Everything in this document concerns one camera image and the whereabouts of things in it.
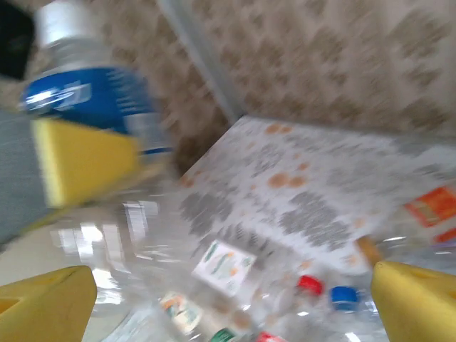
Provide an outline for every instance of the bottle label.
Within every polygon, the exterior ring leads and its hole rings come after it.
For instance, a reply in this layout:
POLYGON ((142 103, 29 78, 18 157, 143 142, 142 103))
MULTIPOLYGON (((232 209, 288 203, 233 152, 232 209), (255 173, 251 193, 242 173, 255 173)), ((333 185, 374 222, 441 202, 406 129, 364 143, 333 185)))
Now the bottle label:
POLYGON ((145 81, 126 68, 84 68, 45 76, 27 87, 23 102, 34 113, 133 135, 143 154, 170 151, 145 81))
POLYGON ((228 329, 222 329, 221 331, 218 331, 213 337, 209 340, 209 342, 235 342, 237 341, 238 338, 234 333, 232 333, 228 329))
POLYGON ((184 334, 191 333, 201 321, 203 310, 182 294, 168 292, 160 304, 184 334))
POLYGON ((456 238, 456 195, 449 187, 438 187, 404 207, 434 243, 456 238))
POLYGON ((253 254, 215 240, 195 267, 193 274, 233 297, 256 259, 253 254))
POLYGON ((270 333, 266 333, 266 332, 262 331, 259 334, 256 342, 286 342, 286 341, 278 336, 274 336, 274 335, 271 335, 270 333))

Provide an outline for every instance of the red bottle cap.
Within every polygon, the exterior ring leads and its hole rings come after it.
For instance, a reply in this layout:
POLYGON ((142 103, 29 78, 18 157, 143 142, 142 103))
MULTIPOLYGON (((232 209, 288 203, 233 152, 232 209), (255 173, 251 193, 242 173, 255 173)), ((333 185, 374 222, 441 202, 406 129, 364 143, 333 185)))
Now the red bottle cap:
POLYGON ((297 286, 310 291, 314 296, 320 296, 323 293, 323 283, 312 276, 301 276, 297 286))

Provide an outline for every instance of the black object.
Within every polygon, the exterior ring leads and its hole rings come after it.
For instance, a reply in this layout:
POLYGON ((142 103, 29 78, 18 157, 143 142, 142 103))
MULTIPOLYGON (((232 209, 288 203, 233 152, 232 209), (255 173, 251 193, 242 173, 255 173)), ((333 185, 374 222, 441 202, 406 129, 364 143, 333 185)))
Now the black object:
POLYGON ((24 79, 34 38, 32 17, 0 0, 0 74, 24 79))

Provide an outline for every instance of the white bottle cap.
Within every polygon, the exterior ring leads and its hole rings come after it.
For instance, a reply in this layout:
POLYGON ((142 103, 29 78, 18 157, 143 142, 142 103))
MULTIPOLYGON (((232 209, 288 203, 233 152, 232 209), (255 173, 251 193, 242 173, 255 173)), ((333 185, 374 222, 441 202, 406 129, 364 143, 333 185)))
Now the white bottle cap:
POLYGON ((36 32, 41 48, 55 45, 65 38, 103 41, 97 18, 77 0, 57 0, 36 12, 36 32))

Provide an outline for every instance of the blue bottle label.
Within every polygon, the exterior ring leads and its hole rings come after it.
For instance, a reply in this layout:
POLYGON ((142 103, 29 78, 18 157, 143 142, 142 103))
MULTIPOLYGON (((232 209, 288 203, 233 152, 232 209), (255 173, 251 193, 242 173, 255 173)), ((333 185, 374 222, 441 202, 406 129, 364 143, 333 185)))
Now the blue bottle label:
POLYGON ((24 104, 32 113, 133 135, 146 155, 171 151, 146 82, 126 68, 84 68, 44 76, 26 88, 24 104))

